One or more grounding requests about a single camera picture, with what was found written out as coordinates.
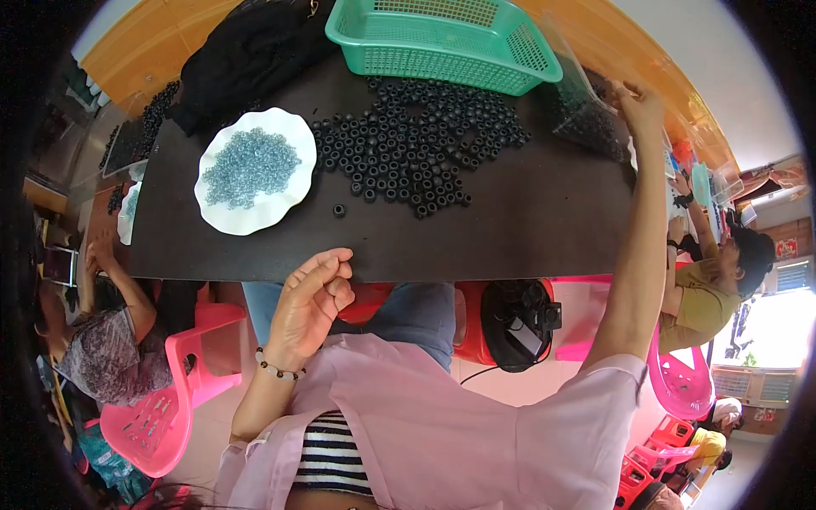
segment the hair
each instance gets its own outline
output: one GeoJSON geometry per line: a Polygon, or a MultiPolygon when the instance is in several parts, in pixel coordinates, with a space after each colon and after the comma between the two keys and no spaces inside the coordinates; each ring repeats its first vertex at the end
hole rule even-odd
{"type": "Polygon", "coordinates": [[[723,469],[731,465],[731,459],[734,458],[734,452],[727,449],[723,450],[722,454],[720,455],[720,458],[722,459],[722,464],[720,464],[720,467],[716,469],[717,471],[722,471],[723,469]]]}
{"type": "Polygon", "coordinates": [[[737,419],[737,423],[731,428],[731,430],[739,430],[745,424],[745,415],[740,415],[739,419],[737,419]]]}
{"type": "Polygon", "coordinates": [[[776,260],[774,240],[768,234],[745,227],[732,228],[731,237],[739,248],[737,266],[745,272],[745,276],[737,280],[737,289],[739,295],[747,299],[756,292],[762,285],[765,275],[774,268],[776,260]]]}

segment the tile floor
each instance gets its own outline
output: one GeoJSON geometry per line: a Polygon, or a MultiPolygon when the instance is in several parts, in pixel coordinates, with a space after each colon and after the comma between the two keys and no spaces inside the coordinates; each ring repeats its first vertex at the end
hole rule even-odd
{"type": "MultiPolygon", "coordinates": [[[[602,287],[587,284],[557,283],[554,285],[556,300],[562,304],[563,327],[553,339],[554,348],[564,342],[586,338],[597,327],[603,312],[605,291],[602,287]]],[[[246,307],[240,284],[220,283],[218,301],[235,303],[246,307]]],[[[246,391],[255,369],[253,352],[257,342],[248,321],[238,323],[232,329],[224,329],[204,340],[205,350],[213,354],[205,362],[211,370],[242,370],[244,380],[240,386],[231,388],[218,397],[204,403],[194,411],[193,434],[184,457],[166,477],[167,481],[187,482],[206,488],[215,484],[220,454],[227,445],[230,422],[235,409],[246,391]],[[213,359],[218,359],[214,366],[213,359]]],[[[535,403],[552,395],[569,378],[578,372],[580,364],[556,361],[555,356],[520,374],[492,370],[471,379],[465,388],[478,392],[511,406],[535,403]]],[[[451,376],[461,381],[485,367],[454,358],[451,376]]],[[[665,411],[657,403],[650,385],[644,388],[641,409],[632,425],[629,447],[642,443],[665,411]]]]}

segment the patterned shirt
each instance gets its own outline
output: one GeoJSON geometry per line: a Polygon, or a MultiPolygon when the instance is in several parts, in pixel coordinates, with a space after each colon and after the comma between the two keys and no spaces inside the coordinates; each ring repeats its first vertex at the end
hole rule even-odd
{"type": "Polygon", "coordinates": [[[306,427],[292,488],[372,495],[352,431],[340,411],[323,413],[306,427]]]}
{"type": "Polygon", "coordinates": [[[173,384],[158,325],[136,345],[127,307],[81,317],[73,339],[55,368],[87,396],[103,404],[135,404],[173,384]]]}

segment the white plate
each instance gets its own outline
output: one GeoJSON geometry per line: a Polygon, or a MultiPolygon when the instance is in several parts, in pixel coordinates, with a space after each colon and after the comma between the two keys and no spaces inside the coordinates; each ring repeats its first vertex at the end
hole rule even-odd
{"type": "Polygon", "coordinates": [[[119,216],[116,218],[116,231],[119,233],[119,240],[125,246],[131,245],[133,219],[136,217],[135,209],[133,210],[133,216],[126,215],[125,211],[127,211],[127,204],[131,203],[131,200],[136,201],[135,207],[139,206],[139,192],[141,189],[142,183],[140,181],[127,190],[127,195],[122,199],[122,209],[119,210],[119,216]]]}
{"type": "Polygon", "coordinates": [[[316,162],[317,148],[314,136],[300,115],[285,112],[280,108],[244,113],[238,122],[225,127],[215,135],[198,163],[198,181],[194,192],[201,207],[202,218],[216,230],[235,236],[246,236],[274,225],[283,219],[292,206],[299,204],[306,197],[312,186],[312,169],[316,162]],[[286,142],[295,148],[300,158],[301,163],[295,167],[286,190],[271,195],[258,193],[255,196],[255,205],[250,209],[237,207],[229,210],[225,202],[208,206],[206,194],[210,185],[204,182],[202,176],[215,166],[215,155],[224,149],[233,133],[250,131],[256,127],[270,135],[278,133],[285,136],[286,142]]]}

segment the striped shirt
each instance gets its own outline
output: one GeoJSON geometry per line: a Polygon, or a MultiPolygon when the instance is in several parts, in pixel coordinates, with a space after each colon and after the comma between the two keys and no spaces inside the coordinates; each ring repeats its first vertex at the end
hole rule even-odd
{"type": "Polygon", "coordinates": [[[323,413],[306,427],[292,488],[373,495],[352,431],[340,411],[323,413]]]}

